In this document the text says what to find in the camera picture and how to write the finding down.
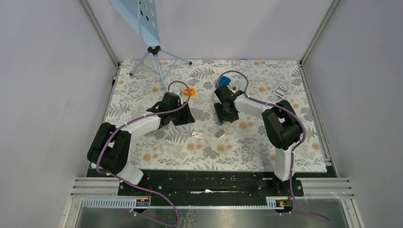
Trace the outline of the cardboard staple box sleeve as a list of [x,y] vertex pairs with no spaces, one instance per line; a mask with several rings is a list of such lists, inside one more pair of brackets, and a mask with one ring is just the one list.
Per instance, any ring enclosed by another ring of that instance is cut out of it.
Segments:
[[203,133],[201,132],[192,132],[191,137],[194,139],[202,139],[203,138]]

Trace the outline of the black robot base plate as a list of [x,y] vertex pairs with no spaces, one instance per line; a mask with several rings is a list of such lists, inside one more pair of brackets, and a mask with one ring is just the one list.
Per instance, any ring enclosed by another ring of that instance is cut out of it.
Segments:
[[265,206],[267,197],[304,196],[302,183],[273,172],[144,170],[139,187],[165,195],[175,206]]

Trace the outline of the silver stapler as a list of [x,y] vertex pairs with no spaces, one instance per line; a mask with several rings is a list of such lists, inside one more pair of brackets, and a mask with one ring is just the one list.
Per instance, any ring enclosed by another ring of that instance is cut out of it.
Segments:
[[240,93],[244,93],[244,91],[245,91],[245,86],[244,85],[240,85],[240,86],[233,86],[232,87],[232,92],[233,93],[238,93],[238,92],[240,92]]

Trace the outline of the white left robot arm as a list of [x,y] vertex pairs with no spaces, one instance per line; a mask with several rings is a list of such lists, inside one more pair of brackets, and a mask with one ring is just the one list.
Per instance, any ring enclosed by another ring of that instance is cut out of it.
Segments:
[[101,171],[129,182],[129,189],[135,195],[142,195],[147,191],[147,183],[142,179],[143,172],[128,160],[131,140],[169,123],[179,126],[194,122],[188,102],[183,102],[178,94],[166,92],[162,100],[147,109],[143,116],[120,127],[102,123],[89,148],[87,159]]

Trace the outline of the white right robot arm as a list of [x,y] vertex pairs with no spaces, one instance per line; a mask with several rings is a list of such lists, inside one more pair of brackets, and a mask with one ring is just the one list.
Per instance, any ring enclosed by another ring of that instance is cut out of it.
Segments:
[[294,151],[306,137],[306,130],[291,104],[281,100],[276,104],[263,102],[246,95],[243,91],[232,92],[226,85],[214,91],[219,102],[214,104],[219,124],[234,122],[239,113],[262,119],[267,137],[275,147],[273,191],[280,196],[291,190],[290,180],[295,174]]

